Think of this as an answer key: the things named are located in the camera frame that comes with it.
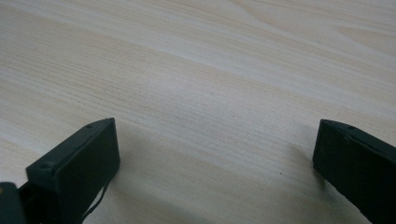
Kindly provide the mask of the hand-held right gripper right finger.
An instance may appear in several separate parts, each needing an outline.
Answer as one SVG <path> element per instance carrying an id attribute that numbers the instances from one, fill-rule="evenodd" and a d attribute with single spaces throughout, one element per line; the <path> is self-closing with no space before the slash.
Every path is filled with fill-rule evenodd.
<path id="1" fill-rule="evenodd" d="M 396 147 L 354 126 L 323 119 L 313 163 L 373 224 L 396 224 Z"/>

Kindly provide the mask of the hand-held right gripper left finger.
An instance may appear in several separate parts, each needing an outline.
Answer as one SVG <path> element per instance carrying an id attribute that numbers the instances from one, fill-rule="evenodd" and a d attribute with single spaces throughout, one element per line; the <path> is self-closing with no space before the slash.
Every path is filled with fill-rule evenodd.
<path id="1" fill-rule="evenodd" d="M 29 224 L 82 224 L 120 168 L 114 119 L 90 123 L 26 168 Z"/>

